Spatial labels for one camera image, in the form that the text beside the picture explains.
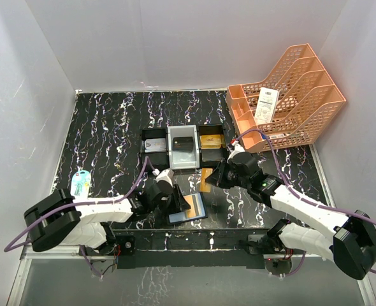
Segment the black card holder wallet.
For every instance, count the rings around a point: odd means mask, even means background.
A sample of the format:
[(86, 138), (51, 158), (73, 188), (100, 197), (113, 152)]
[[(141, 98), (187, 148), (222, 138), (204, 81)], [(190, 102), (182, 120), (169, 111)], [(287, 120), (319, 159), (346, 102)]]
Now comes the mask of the black card holder wallet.
[(181, 224), (208, 217), (203, 193), (190, 194), (183, 197), (189, 208), (183, 212), (170, 214), (166, 220), (168, 224)]

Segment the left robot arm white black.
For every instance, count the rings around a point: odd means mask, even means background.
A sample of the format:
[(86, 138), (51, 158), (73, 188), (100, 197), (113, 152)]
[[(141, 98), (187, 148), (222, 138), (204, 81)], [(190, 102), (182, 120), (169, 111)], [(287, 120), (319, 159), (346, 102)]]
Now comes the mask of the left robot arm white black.
[(26, 210), (24, 220), (35, 252), (71, 244), (109, 254), (116, 244), (109, 223), (144, 220), (157, 208), (163, 215), (186, 212), (191, 204), (176, 184), (153, 184), (145, 191), (133, 191), (119, 198), (81, 199), (68, 189), (59, 189)]

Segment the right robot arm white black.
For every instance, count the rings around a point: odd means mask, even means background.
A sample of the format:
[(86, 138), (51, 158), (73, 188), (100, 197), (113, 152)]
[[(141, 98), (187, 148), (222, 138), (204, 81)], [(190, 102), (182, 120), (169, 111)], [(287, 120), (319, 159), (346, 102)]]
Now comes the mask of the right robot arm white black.
[(283, 219), (272, 227), (267, 241), (274, 252), (299, 249), (319, 255), (356, 280), (363, 279), (376, 264), (376, 228), (367, 214), (339, 212), (311, 200), (281, 178), (264, 173), (248, 152), (221, 160), (205, 181), (221, 189), (241, 187), (258, 203), (306, 224)]

